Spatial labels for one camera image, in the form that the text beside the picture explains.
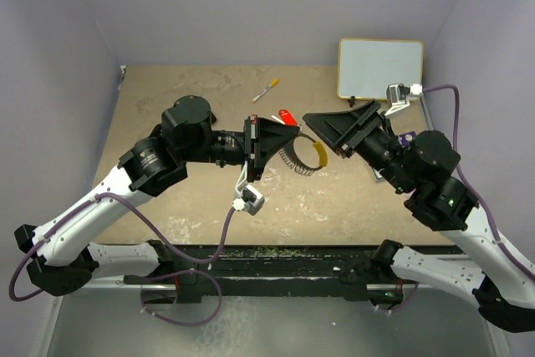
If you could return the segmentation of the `red key tag with key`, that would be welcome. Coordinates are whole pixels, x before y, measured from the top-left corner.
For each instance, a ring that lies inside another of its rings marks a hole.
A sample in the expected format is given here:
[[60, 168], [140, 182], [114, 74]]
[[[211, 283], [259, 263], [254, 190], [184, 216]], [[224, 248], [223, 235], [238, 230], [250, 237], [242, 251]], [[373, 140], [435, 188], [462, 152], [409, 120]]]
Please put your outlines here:
[[271, 119], [284, 125], [299, 126], [298, 121], [286, 109], [280, 109], [276, 115], [271, 115]]

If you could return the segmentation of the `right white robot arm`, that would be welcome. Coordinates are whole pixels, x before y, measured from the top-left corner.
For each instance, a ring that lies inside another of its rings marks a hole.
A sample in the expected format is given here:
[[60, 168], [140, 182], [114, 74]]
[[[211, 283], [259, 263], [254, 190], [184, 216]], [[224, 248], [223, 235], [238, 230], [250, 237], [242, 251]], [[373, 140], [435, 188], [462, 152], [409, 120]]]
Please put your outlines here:
[[504, 252], [493, 237], [482, 202], [452, 175], [461, 157], [443, 133], [424, 130], [402, 146], [375, 100], [345, 112], [307, 113], [303, 120], [336, 154], [360, 156], [396, 193], [408, 195], [404, 205], [413, 218], [474, 263], [462, 266], [385, 240], [371, 264], [378, 281], [424, 283], [463, 299], [507, 332], [534, 330], [534, 266], [516, 248]]

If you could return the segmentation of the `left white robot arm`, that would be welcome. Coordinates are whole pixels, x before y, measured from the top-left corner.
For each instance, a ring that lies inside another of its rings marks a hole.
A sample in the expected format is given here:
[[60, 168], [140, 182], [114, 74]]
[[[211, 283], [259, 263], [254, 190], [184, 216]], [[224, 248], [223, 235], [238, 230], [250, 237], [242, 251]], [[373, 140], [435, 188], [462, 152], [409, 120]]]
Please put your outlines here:
[[184, 181], [189, 162], [241, 168], [223, 236], [236, 212], [257, 214], [264, 197], [253, 182], [261, 179], [267, 162], [300, 129], [251, 115], [240, 132], [214, 130], [216, 120], [206, 99], [179, 98], [93, 190], [53, 220], [41, 226], [22, 225], [15, 231], [25, 254], [16, 270], [27, 271], [39, 292], [62, 296], [93, 279], [120, 275], [163, 283], [171, 276], [172, 253], [194, 264], [214, 263], [222, 245], [209, 258], [194, 258], [172, 245], [153, 223], [148, 226], [158, 237], [155, 241], [110, 246], [96, 243], [95, 238], [127, 212], [139, 215], [139, 206]]

